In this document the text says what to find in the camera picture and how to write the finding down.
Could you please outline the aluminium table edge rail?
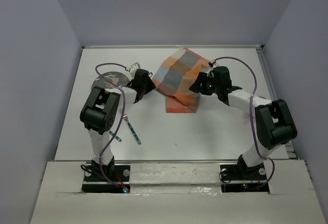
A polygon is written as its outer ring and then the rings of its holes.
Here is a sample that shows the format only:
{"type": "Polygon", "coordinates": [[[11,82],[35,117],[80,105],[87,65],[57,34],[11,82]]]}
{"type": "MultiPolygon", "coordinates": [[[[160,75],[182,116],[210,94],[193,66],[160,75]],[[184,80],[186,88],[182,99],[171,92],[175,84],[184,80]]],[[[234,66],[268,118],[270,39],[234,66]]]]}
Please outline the aluminium table edge rail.
{"type": "Polygon", "coordinates": [[[262,45],[94,45],[83,49],[168,49],[168,48],[206,48],[206,49],[262,49],[262,45]]]}

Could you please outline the orange grey checkered cloth napkin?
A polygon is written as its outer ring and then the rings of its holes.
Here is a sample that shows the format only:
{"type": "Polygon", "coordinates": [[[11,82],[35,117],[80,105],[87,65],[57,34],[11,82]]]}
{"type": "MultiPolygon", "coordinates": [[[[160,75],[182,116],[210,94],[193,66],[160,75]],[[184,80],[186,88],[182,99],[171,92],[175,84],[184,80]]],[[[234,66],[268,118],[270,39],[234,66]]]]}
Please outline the orange grey checkered cloth napkin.
{"type": "Polygon", "coordinates": [[[153,77],[155,90],[166,97],[166,112],[196,113],[200,94],[189,90],[200,72],[209,70],[209,61],[199,54],[179,48],[160,65],[153,77]]]}

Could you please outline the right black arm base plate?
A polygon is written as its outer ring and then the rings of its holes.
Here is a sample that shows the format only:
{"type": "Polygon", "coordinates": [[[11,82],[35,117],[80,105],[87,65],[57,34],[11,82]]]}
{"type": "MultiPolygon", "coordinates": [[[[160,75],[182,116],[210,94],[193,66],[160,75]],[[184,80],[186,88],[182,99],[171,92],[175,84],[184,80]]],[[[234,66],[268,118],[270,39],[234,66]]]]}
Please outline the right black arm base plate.
{"type": "Polygon", "coordinates": [[[269,186],[261,186],[267,181],[264,164],[257,165],[250,172],[242,173],[237,164],[220,165],[219,180],[222,193],[266,192],[269,186]]]}

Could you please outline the dark round deer plate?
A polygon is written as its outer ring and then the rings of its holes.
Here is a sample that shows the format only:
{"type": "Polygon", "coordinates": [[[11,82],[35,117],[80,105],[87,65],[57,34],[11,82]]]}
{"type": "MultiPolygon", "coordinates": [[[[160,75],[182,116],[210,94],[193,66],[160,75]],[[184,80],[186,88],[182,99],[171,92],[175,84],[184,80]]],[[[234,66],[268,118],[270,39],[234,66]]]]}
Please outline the dark round deer plate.
{"type": "Polygon", "coordinates": [[[117,71],[104,73],[104,78],[106,80],[101,77],[96,78],[91,88],[100,87],[103,89],[113,89],[116,86],[126,85],[130,81],[125,74],[117,71]]]}

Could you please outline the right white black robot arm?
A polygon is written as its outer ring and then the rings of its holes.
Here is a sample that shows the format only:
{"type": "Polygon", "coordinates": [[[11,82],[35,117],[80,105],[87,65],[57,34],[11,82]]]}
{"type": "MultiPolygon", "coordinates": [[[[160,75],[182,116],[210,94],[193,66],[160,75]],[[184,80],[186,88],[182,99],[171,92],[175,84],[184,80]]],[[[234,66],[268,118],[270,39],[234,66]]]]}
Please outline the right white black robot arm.
{"type": "Polygon", "coordinates": [[[202,95],[216,94],[222,103],[250,116],[254,143],[238,157],[232,169],[225,171],[225,176],[237,176],[240,179],[253,176],[258,172],[258,166],[276,149],[297,136],[296,126],[284,100],[264,99],[234,86],[227,67],[200,72],[189,89],[202,95]]]}

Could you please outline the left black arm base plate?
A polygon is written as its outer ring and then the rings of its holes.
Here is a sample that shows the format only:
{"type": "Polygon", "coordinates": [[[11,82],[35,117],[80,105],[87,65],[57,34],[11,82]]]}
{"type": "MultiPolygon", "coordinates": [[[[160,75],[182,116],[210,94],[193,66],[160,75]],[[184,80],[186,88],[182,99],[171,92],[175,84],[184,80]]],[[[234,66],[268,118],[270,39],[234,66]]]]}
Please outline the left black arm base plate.
{"type": "Polygon", "coordinates": [[[115,165],[114,172],[108,177],[108,181],[100,171],[94,169],[90,162],[80,165],[84,172],[81,191],[84,193],[130,193],[130,165],[115,165]]]}

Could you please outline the white front cover panel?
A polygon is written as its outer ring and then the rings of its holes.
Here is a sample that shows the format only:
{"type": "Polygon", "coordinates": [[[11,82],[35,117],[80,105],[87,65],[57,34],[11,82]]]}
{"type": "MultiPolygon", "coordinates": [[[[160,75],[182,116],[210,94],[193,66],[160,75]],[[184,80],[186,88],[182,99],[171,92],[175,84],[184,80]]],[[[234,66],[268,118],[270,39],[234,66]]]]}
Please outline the white front cover panel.
{"type": "Polygon", "coordinates": [[[223,193],[216,163],[133,163],[128,194],[84,193],[78,161],[46,166],[32,223],[325,223],[301,160],[279,160],[268,192],[223,193]]]}

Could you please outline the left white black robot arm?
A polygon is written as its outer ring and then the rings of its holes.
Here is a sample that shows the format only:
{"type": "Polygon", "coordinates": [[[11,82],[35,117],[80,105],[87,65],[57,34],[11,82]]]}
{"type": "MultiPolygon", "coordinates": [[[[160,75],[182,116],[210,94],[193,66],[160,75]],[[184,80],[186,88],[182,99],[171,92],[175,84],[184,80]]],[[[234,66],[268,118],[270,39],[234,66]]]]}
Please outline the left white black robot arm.
{"type": "Polygon", "coordinates": [[[150,72],[130,69],[132,79],[114,89],[93,87],[80,113],[80,121],[91,138],[93,157],[91,172],[101,180],[108,180],[114,172],[114,155],[110,149],[110,129],[114,125],[117,110],[126,104],[138,103],[145,94],[155,89],[150,72]]]}

